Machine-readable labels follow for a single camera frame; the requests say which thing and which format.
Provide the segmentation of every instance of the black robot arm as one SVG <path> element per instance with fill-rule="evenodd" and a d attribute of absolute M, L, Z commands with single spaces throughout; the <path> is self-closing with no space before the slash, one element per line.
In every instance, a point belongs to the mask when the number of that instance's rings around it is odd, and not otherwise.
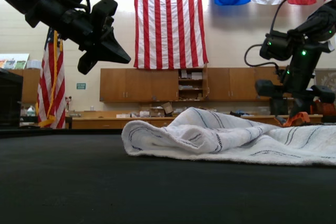
<path fill-rule="evenodd" d="M 118 3 L 101 0 L 90 10 L 82 0 L 5 0 L 35 27 L 39 22 L 57 30 L 63 39 L 70 39 L 86 51 L 78 70 L 87 74 L 97 61 L 129 63 L 131 58 L 114 37 L 112 23 Z"/>
<path fill-rule="evenodd" d="M 269 80 L 258 80 L 257 93 L 279 102 L 284 93 L 292 94 L 297 102 L 295 109 L 290 113 L 291 116 L 301 111 L 309 111 L 314 97 L 319 97 L 322 102 L 334 102 L 335 94 L 327 87 L 307 87 L 314 78 L 314 70 L 322 52 L 330 53 L 334 50 L 327 40 L 336 33 L 335 25 L 336 0 L 332 0 L 317 9 L 303 24 L 287 33 L 271 29 L 270 33 L 266 34 L 260 56 L 267 60 L 274 58 L 280 61 L 292 58 L 286 69 L 276 68 L 282 85 L 273 85 Z"/>

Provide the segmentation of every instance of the white stripe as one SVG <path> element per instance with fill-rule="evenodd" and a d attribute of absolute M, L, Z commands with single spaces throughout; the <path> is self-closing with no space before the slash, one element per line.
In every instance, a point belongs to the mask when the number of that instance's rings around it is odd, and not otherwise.
<path fill-rule="evenodd" d="M 43 73 L 44 73 L 44 79 L 46 83 L 46 88 L 48 92 L 48 100 L 50 103 L 50 97 L 51 97 L 51 73 L 50 73 L 50 68 L 49 68 L 49 47 L 47 45 L 46 52 L 43 56 L 44 58 L 44 68 L 43 68 Z"/>
<path fill-rule="evenodd" d="M 174 52 L 174 68 L 180 68 L 180 40 L 179 40 L 179 21 L 177 12 L 177 0 L 171 0 L 172 6 L 172 31 L 173 31 L 173 52 Z"/>
<path fill-rule="evenodd" d="M 185 64 L 187 68 L 193 67 L 191 56 L 191 31 L 190 31 L 190 16 L 189 16 L 189 0 L 182 0 L 183 5 L 183 25 L 184 25 L 184 46 L 185 46 Z"/>
<path fill-rule="evenodd" d="M 59 72 L 57 73 L 57 82 L 56 82 L 56 89 L 55 89 L 55 92 L 56 92 L 55 94 L 56 95 L 59 92 L 59 89 L 61 87 L 63 79 L 64 79 L 64 64 L 62 64 L 62 66 L 59 69 Z"/>
<path fill-rule="evenodd" d="M 44 102 L 43 102 L 43 96 L 42 96 L 42 89 L 40 84 L 38 85 L 38 114 L 40 116 L 41 121 L 45 121 L 47 120 L 47 115 L 46 115 L 46 111 L 44 108 Z"/>
<path fill-rule="evenodd" d="M 150 68 L 156 69 L 155 0 L 148 0 Z"/>
<path fill-rule="evenodd" d="M 63 114 L 63 111 L 65 110 L 67 102 L 65 101 L 65 94 L 63 95 L 63 98 L 59 104 L 58 110 L 55 113 L 55 121 L 51 124 L 51 127 L 55 129 L 57 127 L 58 122 L 61 119 L 61 116 Z"/>
<path fill-rule="evenodd" d="M 167 33 L 167 10 L 166 0 L 160 0 L 160 16 L 161 16 L 161 45 L 162 45 L 162 68 L 168 69 L 168 33 Z"/>
<path fill-rule="evenodd" d="M 202 66 L 203 62 L 203 45 L 202 45 L 202 36 L 201 36 L 201 27 L 198 15 L 198 0 L 194 0 L 195 3 L 195 40 L 196 40 L 196 51 L 198 58 L 198 65 Z"/>
<path fill-rule="evenodd" d="M 138 66 L 144 68 L 144 39 L 143 39 L 143 4 L 142 0 L 138 0 L 138 24 L 139 24 L 139 53 L 138 53 Z"/>

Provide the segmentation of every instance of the wooden counter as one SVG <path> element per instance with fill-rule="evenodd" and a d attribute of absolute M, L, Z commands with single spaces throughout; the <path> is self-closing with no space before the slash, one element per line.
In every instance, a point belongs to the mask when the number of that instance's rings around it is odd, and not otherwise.
<path fill-rule="evenodd" d="M 283 118 L 288 118 L 288 115 L 282 115 Z M 311 123 L 321 123 L 322 115 L 310 115 Z M 252 115 L 242 116 L 241 118 L 249 119 L 251 121 L 278 125 L 274 119 L 274 115 Z M 122 129 L 124 126 L 134 120 L 141 120 L 148 122 L 156 127 L 168 126 L 175 118 L 73 118 L 73 129 Z"/>

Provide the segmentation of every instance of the poster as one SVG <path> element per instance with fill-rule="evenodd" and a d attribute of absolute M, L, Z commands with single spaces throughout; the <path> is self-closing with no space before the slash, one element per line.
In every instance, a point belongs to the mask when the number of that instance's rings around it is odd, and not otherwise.
<path fill-rule="evenodd" d="M 29 54 L 0 54 L 0 68 L 24 69 Z"/>

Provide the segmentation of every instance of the bottle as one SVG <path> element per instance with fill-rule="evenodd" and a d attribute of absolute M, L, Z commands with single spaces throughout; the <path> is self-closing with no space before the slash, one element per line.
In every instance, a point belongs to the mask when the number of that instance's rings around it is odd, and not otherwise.
<path fill-rule="evenodd" d="M 35 109 L 34 106 L 30 106 L 27 110 L 27 116 L 35 116 Z"/>

